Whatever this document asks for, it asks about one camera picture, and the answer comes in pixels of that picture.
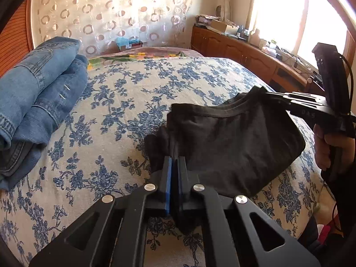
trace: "wooden cabinet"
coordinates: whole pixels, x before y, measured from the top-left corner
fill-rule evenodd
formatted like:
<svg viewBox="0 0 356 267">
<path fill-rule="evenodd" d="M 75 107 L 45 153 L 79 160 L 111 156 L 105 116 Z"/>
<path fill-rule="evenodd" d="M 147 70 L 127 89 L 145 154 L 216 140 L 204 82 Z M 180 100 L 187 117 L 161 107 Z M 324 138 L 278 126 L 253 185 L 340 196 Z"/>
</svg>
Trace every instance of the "wooden cabinet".
<svg viewBox="0 0 356 267">
<path fill-rule="evenodd" d="M 277 63 L 259 51 L 250 51 L 243 65 L 252 73 L 269 83 L 277 67 Z"/>
<path fill-rule="evenodd" d="M 261 78 L 272 80 L 288 91 L 303 91 L 307 78 L 302 77 L 292 67 L 270 57 L 260 49 L 208 29 L 193 27 L 191 48 L 206 57 L 222 57 L 236 61 Z M 280 76 L 280 69 L 285 75 Z"/>
</svg>

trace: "triangular cutout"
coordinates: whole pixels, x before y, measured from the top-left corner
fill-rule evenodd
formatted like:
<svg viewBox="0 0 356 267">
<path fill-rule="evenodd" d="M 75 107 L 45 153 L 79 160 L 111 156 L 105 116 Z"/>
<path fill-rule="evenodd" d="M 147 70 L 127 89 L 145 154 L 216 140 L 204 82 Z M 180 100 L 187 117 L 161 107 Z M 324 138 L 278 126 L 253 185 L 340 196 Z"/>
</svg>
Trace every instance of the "triangular cutout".
<svg viewBox="0 0 356 267">
<path fill-rule="evenodd" d="M 257 213 L 250 213 L 250 218 L 259 236 L 262 247 L 266 252 L 282 246 L 285 243 L 285 240 Z"/>
<path fill-rule="evenodd" d="M 99 213 L 94 212 L 65 240 L 66 243 L 81 251 L 85 250 L 98 218 Z"/>
</svg>

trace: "window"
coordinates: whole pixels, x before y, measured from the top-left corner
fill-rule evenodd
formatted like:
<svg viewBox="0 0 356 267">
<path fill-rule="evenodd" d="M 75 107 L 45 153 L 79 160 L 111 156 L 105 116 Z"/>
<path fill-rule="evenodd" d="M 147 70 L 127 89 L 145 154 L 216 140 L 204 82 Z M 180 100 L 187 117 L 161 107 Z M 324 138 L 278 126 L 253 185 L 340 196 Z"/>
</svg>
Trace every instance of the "window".
<svg viewBox="0 0 356 267">
<path fill-rule="evenodd" d="M 347 27 L 327 0 L 255 0 L 250 29 L 317 68 L 312 49 L 318 42 L 343 53 Z"/>
</svg>

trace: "hand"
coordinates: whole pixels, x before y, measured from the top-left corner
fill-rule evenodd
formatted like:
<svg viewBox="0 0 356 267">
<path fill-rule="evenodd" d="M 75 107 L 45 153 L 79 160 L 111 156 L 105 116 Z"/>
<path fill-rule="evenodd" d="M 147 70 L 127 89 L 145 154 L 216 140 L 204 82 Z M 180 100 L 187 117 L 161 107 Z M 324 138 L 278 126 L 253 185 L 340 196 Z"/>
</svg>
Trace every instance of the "hand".
<svg viewBox="0 0 356 267">
<path fill-rule="evenodd" d="M 325 134 L 319 125 L 314 125 L 315 162 L 316 165 L 326 170 L 330 167 L 330 146 L 341 147 L 341 167 L 338 173 L 346 172 L 355 157 L 355 140 L 342 134 Z"/>
</svg>

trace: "bed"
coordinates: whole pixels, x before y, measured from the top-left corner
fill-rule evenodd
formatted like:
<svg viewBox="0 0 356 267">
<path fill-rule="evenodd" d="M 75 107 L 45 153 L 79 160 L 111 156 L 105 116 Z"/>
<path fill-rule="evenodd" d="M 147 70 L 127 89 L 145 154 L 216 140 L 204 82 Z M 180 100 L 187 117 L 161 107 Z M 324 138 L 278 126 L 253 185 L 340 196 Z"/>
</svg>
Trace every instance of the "bed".
<svg viewBox="0 0 356 267">
<path fill-rule="evenodd" d="M 190 54 L 134 52 L 90 60 L 87 88 L 36 167 L 13 190 L 0 192 L 0 235 L 24 266 L 103 195 L 129 195 L 149 179 L 144 137 L 164 123 L 173 102 L 219 105 L 253 85 L 273 91 L 232 60 Z M 251 199 L 298 238 L 323 183 L 313 133 L 302 119 L 292 119 L 305 150 Z M 200 228 L 184 236 L 172 219 L 151 218 L 145 266 L 205 266 Z"/>
</svg>

